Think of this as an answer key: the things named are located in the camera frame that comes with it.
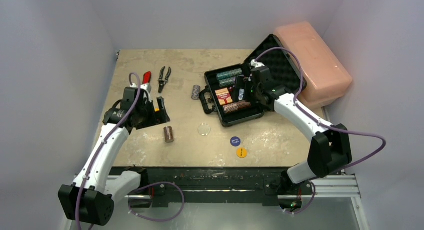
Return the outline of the brown poker chip stack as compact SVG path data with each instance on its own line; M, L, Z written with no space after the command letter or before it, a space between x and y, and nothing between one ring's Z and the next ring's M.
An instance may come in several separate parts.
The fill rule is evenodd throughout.
M164 139L166 143L173 143L174 142L174 133L173 128L171 126L166 126L163 128L164 130Z

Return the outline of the blue playing card deck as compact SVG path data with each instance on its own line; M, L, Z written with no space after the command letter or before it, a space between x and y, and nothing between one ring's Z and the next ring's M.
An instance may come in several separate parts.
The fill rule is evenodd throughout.
M245 94L245 90L244 89L240 89L238 92L238 100L239 101L243 101L244 100L244 94Z

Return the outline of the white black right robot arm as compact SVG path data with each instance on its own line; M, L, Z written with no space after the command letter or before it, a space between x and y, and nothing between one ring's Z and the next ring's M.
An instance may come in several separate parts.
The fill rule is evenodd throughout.
M333 126L307 109L291 90L274 80L268 67L252 69L249 77L238 76L236 86L244 89L249 102L289 120L310 143L307 159L282 173L280 186L284 192L292 194L302 182L326 177L352 162L346 127Z

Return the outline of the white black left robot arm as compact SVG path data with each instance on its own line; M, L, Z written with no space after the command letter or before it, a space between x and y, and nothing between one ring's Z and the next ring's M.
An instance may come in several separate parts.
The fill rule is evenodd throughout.
M105 226L111 219L115 204L125 194L146 193L149 181L138 171L126 170L118 178L109 180L115 159L133 130L168 123L165 101L157 99L155 108L151 86L132 84L123 91L104 114L100 136L81 172L72 184L63 184L58 198L67 219L91 225Z

